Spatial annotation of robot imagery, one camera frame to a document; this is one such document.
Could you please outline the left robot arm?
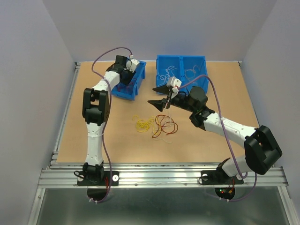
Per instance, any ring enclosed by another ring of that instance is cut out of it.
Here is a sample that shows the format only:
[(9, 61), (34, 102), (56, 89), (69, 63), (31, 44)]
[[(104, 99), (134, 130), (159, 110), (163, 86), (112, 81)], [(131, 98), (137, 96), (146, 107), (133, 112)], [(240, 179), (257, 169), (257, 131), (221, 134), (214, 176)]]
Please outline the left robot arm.
[(104, 129), (107, 124), (112, 93), (119, 83), (129, 85), (140, 62), (133, 56), (117, 55), (115, 62), (100, 75), (101, 80), (92, 88), (83, 92), (82, 116), (87, 126), (87, 156), (80, 172), (75, 172), (79, 182), (88, 181), (95, 185), (104, 181), (102, 144)]

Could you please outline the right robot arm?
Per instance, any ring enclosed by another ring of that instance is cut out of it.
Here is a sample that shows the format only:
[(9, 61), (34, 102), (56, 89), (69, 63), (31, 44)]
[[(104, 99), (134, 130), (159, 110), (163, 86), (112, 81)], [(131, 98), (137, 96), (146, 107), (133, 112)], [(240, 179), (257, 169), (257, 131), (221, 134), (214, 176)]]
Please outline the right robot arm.
[(281, 148), (268, 127), (248, 127), (220, 117), (206, 106), (208, 97), (201, 87), (193, 87), (189, 93), (179, 91), (176, 94), (167, 85), (153, 90), (166, 95), (161, 100), (148, 101), (159, 111), (171, 105), (189, 111), (192, 113), (189, 119), (195, 127), (221, 135), (227, 143), (233, 141), (244, 148), (243, 156), (227, 158), (215, 170), (202, 175), (200, 184), (223, 185), (239, 173), (255, 172), (264, 175), (282, 157)]

